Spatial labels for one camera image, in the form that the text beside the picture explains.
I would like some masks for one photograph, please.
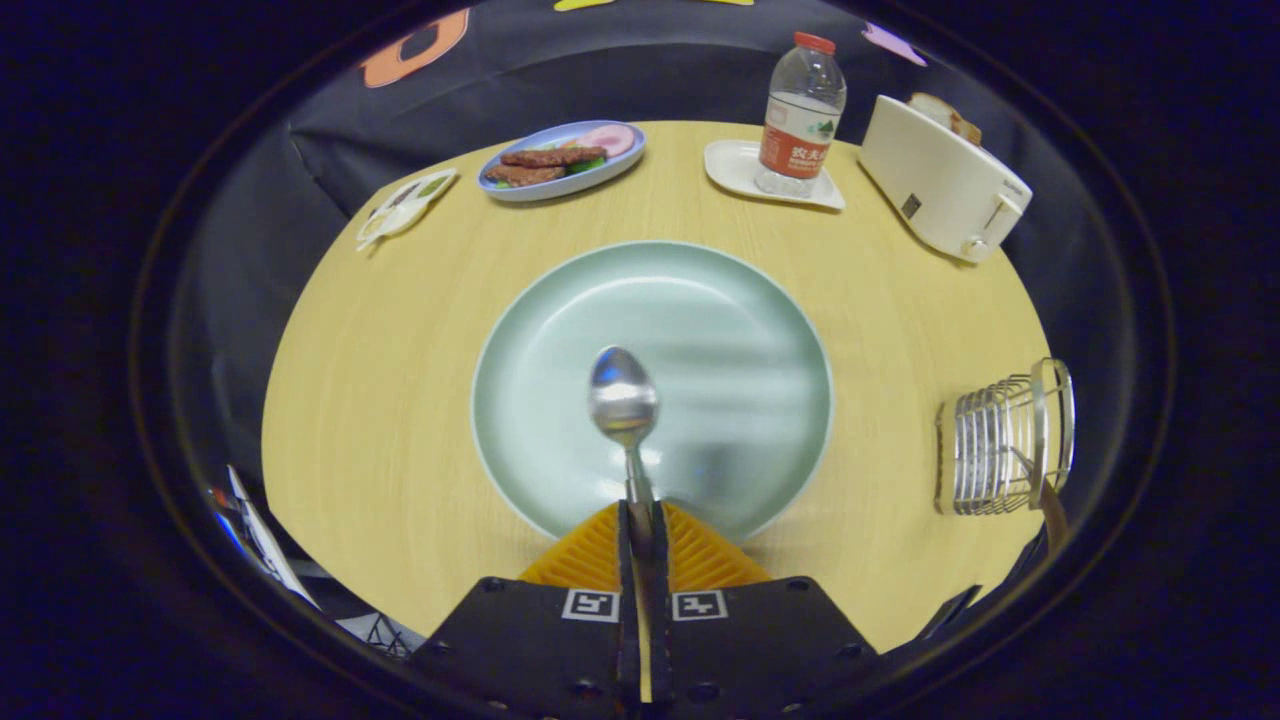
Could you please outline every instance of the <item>metal wire basket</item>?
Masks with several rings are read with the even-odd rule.
[[[1066,482],[1075,450],[1075,396],[1061,360],[943,404],[938,414],[940,512],[997,515],[1042,509],[1044,484]]]

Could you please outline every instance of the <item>green vegetable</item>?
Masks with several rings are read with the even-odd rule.
[[[581,163],[573,163],[568,167],[568,174],[576,176],[577,173],[585,173],[586,170],[594,170],[604,164],[604,158],[596,158],[595,160],[582,160]]]
[[[421,191],[419,191],[417,196],[419,197],[426,197],[428,195],[431,195],[433,192],[435,192],[435,188],[440,187],[440,184],[443,184],[444,181],[447,181],[447,179],[449,179],[449,178],[448,177],[435,178],[434,181],[431,181],[430,183],[428,183],[426,187],[424,187]]]

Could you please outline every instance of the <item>plate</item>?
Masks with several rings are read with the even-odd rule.
[[[755,173],[760,169],[760,143],[750,140],[721,140],[703,150],[703,164],[707,174],[730,192],[749,197],[763,197],[778,202],[797,205],[822,205],[824,208],[845,209],[845,196],[831,179],[831,173],[823,168],[809,197],[787,197],[771,195],[755,187]]]
[[[411,228],[433,200],[453,184],[458,172],[453,168],[439,170],[411,179],[396,188],[387,200],[375,209],[356,233],[356,251],[361,251],[379,240],[402,233]]]
[[[630,150],[616,158],[609,158],[599,168],[586,170],[585,173],[566,176],[550,182],[531,184],[529,187],[498,187],[497,183],[485,179],[484,177],[490,168],[502,164],[502,155],[506,152],[532,150],[547,145],[559,146],[571,140],[577,140],[600,126],[626,126],[631,128],[631,132],[636,133],[636,141]],[[581,190],[598,186],[604,181],[616,178],[640,160],[640,155],[644,154],[644,131],[631,123],[620,123],[617,120],[584,120],[580,123],[556,126],[541,132],[535,132],[525,140],[521,140],[520,142],[516,142],[515,145],[503,149],[502,152],[494,155],[488,163],[484,164],[483,168],[480,168],[480,173],[476,174],[476,183],[481,190],[489,193],[489,197],[493,197],[494,200],[503,200],[506,202],[534,202],[536,200],[549,200],[552,197],[579,192]]]
[[[632,242],[543,275],[502,315],[476,364],[476,447],[531,525],[562,537],[626,496],[622,448],[586,410],[591,365],[609,345],[630,350],[658,388],[658,423],[640,448],[658,498],[740,542],[800,495],[835,409],[813,324],[731,255]]]

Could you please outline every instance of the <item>toaster knob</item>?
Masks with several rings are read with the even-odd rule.
[[[960,252],[966,258],[982,255],[987,250],[987,241],[980,234],[975,234],[960,245]]]

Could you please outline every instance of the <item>bottle label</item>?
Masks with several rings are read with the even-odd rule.
[[[794,178],[814,178],[822,172],[827,149],[836,136],[838,113],[804,108],[776,96],[764,113],[764,140],[760,163],[776,173]]]

